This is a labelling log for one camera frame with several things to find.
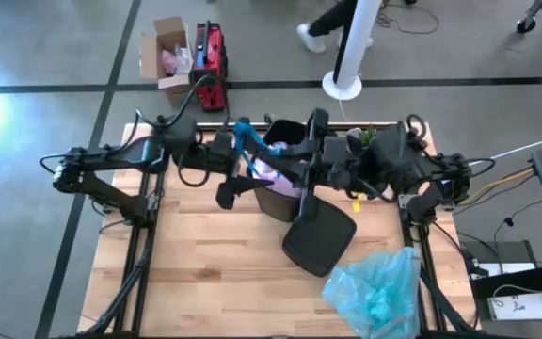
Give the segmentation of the black plastic trash bin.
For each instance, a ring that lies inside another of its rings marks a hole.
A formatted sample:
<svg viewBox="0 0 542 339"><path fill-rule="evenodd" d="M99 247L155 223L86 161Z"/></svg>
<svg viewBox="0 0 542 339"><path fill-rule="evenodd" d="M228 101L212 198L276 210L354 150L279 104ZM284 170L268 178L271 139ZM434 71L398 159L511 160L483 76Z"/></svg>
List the black plastic trash bin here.
<svg viewBox="0 0 542 339"><path fill-rule="evenodd" d="M289 144L298 144L305 136L305 125L301 122L273 121L263 136L269 146L286 148ZM274 183L272 186L254 190L261 210L269 217L282 222L292 222L298 213L301 190L290 183Z"/></svg>

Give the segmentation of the black trash bin lid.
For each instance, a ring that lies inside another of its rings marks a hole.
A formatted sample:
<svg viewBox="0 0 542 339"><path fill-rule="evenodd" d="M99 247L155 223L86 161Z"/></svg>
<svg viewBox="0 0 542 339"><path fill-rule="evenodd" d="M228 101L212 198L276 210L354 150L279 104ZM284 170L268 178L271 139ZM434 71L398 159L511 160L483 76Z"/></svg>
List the black trash bin lid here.
<svg viewBox="0 0 542 339"><path fill-rule="evenodd" d="M297 266L325 277L337 265L356 231L356 222L343 210L321 202L314 218L295 218L283 238L282 250Z"/></svg>

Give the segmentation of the black diagonal bar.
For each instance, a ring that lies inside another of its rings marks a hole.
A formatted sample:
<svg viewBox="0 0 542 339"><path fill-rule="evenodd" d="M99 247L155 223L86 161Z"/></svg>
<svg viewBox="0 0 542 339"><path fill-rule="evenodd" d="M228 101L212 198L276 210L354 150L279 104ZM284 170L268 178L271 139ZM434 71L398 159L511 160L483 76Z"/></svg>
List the black diagonal bar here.
<svg viewBox="0 0 542 339"><path fill-rule="evenodd" d="M469 278L476 271L469 270ZM542 293L542 267L478 280L470 278L470 285L477 299Z"/></svg>

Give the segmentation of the white pole with base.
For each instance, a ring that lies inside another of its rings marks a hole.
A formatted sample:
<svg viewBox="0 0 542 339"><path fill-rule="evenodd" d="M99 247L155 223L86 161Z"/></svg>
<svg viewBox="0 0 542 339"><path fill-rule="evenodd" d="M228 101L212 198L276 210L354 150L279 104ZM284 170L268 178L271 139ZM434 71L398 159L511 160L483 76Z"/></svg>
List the white pole with base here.
<svg viewBox="0 0 542 339"><path fill-rule="evenodd" d="M359 68L371 37L381 0L357 0L350 21L343 27L343 38L336 65L322 80L325 93L336 100L356 98L362 90Z"/></svg>

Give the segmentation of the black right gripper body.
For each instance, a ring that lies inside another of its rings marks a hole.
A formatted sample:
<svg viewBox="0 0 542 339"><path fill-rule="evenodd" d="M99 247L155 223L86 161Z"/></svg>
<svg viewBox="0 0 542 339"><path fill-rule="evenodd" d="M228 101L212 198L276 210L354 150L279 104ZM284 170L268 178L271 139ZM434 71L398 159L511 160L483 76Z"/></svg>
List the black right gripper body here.
<svg viewBox="0 0 542 339"><path fill-rule="evenodd" d="M327 111L322 108L312 111L305 127L305 138L317 139L319 144L314 156L304 159L311 167L302 184L299 216L308 219L316 216L318 201L314 190L317 186L343 190L351 200L357 193L365 195L355 183L356 157L348 149L346 136L340 137L331 130Z"/></svg>

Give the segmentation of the small potted succulent plant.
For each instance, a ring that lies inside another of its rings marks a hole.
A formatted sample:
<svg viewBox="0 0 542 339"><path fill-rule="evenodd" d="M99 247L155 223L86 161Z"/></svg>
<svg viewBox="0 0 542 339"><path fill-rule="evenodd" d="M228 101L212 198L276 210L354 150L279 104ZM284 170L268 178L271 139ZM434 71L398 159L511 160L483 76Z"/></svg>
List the small potted succulent plant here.
<svg viewBox="0 0 542 339"><path fill-rule="evenodd" d="M351 128L346 133L347 146L352 154L360 153L368 148L376 135L373 126Z"/></svg>

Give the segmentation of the thin white rod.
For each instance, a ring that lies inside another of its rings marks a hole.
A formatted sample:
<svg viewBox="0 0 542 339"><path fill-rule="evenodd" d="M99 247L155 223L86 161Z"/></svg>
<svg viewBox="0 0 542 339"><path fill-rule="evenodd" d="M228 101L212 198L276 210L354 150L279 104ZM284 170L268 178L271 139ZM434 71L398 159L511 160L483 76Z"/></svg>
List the thin white rod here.
<svg viewBox="0 0 542 339"><path fill-rule="evenodd" d="M507 151L507 152L504 152L504 153L495 154L493 156L490 156L488 159L497 160L497 159L505 157L507 155L511 155L511 154L514 154L514 153L519 153L519 152L522 152L522 151L526 151L526 150L529 150L529 149L532 149L532 148L535 148L535 147L538 147L538 146L542 146L542 140L531 143L531 144L527 144L527 145L524 145L524 146L521 146L521 147L518 147L516 149L510 150L510 151ZM470 159L470 161L471 161L470 166L475 166L475 165L480 164L484 160L481 160L481 159L480 160L471 160Z"/></svg>

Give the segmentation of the light blue trash bag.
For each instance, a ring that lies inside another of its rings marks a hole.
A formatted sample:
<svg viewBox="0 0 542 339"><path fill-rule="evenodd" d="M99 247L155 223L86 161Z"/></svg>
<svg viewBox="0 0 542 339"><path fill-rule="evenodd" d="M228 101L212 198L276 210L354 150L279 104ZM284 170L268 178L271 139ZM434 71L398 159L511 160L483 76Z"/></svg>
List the light blue trash bag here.
<svg viewBox="0 0 542 339"><path fill-rule="evenodd" d="M335 267L322 296L360 339L415 339L421 332L421 260L412 247L375 252Z"/></svg>

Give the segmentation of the clear plastic bundle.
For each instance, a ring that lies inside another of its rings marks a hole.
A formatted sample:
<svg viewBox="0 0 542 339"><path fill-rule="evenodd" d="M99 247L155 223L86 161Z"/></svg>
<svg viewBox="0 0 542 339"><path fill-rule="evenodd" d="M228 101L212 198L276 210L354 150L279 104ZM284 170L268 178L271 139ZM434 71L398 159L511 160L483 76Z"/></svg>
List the clear plastic bundle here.
<svg viewBox="0 0 542 339"><path fill-rule="evenodd" d="M190 46L175 45L176 74L189 74L193 67L193 55Z"/></svg>

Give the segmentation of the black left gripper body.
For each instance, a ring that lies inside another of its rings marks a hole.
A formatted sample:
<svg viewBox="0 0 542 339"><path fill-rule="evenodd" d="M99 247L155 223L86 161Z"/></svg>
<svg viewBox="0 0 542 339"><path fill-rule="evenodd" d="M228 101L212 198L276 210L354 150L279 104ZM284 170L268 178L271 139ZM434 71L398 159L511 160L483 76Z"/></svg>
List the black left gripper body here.
<svg viewBox="0 0 542 339"><path fill-rule="evenodd" d="M174 163L178 167L180 181L189 187L197 188L204 186L212 173L224 174L225 181L218 185L215 200L217 204L226 210L231 210L234 205L234 193L231 190L231 179L234 170L234 153L231 145L231 136L225 133L217 133L215 138L204 143L193 143L187 151L174 156ZM203 178L197 183L188 182L183 177L183 169L201 170Z"/></svg>

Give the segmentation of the grey chair leg caster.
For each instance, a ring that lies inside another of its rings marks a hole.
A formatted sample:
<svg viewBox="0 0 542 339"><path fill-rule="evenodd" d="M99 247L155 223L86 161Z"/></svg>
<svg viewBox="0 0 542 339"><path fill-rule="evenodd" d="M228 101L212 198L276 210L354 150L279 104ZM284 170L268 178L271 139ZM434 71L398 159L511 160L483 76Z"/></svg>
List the grey chair leg caster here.
<svg viewBox="0 0 542 339"><path fill-rule="evenodd" d="M519 34L526 34L535 28L535 16L540 10L542 10L542 0L533 0L526 9L525 16L517 22L516 30Z"/></svg>

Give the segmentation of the white paper with scribble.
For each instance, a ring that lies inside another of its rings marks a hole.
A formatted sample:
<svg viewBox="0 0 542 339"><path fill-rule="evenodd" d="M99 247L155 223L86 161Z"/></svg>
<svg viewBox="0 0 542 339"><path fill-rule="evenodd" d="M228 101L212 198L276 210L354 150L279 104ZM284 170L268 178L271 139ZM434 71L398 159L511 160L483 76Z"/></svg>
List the white paper with scribble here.
<svg viewBox="0 0 542 339"><path fill-rule="evenodd" d="M542 321L542 294L497 297L486 300L492 320Z"/></svg>

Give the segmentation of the red black toolbox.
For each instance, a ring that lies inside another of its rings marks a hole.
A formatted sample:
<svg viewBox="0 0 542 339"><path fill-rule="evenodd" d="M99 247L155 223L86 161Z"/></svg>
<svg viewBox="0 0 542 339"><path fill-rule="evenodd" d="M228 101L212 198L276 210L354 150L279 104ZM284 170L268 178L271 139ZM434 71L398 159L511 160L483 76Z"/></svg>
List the red black toolbox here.
<svg viewBox="0 0 542 339"><path fill-rule="evenodd" d="M196 95L206 113L221 112L226 107L225 82L228 57L220 24L206 21L197 24L196 60L190 73Z"/></svg>

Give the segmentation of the plain white paper sheet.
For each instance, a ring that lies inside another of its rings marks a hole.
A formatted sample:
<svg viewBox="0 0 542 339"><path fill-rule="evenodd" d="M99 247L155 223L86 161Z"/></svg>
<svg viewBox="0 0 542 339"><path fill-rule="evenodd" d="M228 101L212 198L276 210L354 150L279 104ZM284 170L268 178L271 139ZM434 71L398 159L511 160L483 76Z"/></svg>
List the plain white paper sheet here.
<svg viewBox="0 0 542 339"><path fill-rule="evenodd" d="M517 273L535 268L536 265L533 263L481 263L478 265L476 273L470 274L470 278L472 280L478 280L486 277Z"/></svg>

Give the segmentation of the pink plastic bundle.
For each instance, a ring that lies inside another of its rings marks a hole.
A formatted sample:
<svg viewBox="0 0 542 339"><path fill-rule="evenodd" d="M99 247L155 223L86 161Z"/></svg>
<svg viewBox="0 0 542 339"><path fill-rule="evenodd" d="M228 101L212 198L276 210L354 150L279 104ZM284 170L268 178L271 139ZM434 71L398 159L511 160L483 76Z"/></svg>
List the pink plastic bundle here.
<svg viewBox="0 0 542 339"><path fill-rule="evenodd" d="M177 57L170 51L163 49L161 52L161 65L167 76L173 76L178 68Z"/></svg>

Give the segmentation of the person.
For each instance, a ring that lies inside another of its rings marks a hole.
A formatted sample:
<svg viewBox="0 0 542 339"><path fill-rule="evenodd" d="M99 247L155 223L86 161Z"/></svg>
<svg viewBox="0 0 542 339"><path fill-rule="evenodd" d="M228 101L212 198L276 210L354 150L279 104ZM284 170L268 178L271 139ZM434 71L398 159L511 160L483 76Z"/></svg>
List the person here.
<svg viewBox="0 0 542 339"><path fill-rule="evenodd" d="M306 48L321 54L326 50L325 36L331 31L350 24L358 0L337 0L336 4L313 22L300 24L296 32Z"/></svg>

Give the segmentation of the open cardboard box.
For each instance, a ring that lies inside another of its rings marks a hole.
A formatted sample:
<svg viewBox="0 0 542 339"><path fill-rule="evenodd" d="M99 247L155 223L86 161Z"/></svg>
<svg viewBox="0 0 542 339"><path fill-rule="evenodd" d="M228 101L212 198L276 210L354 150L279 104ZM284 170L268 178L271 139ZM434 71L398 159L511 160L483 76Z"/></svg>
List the open cardboard box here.
<svg viewBox="0 0 542 339"><path fill-rule="evenodd" d="M175 55L175 45L190 46L188 41L187 25L181 17L170 17L153 22L155 33L141 35L140 45L140 76L155 82L156 88L162 91L172 106L178 107L185 102L191 88L189 74L174 74L167 76L161 65L161 52L163 49Z"/></svg>

